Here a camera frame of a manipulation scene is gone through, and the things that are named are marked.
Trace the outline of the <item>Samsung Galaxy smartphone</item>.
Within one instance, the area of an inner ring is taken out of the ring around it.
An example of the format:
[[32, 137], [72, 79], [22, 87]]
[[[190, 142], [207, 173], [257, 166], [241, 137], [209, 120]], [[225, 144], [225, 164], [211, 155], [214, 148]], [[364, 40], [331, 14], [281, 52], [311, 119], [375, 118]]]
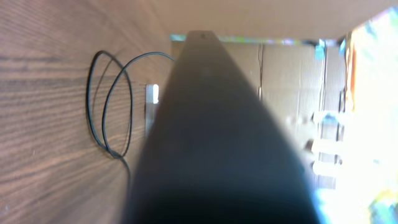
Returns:
[[187, 35], [122, 221], [325, 221], [299, 156], [210, 31]]

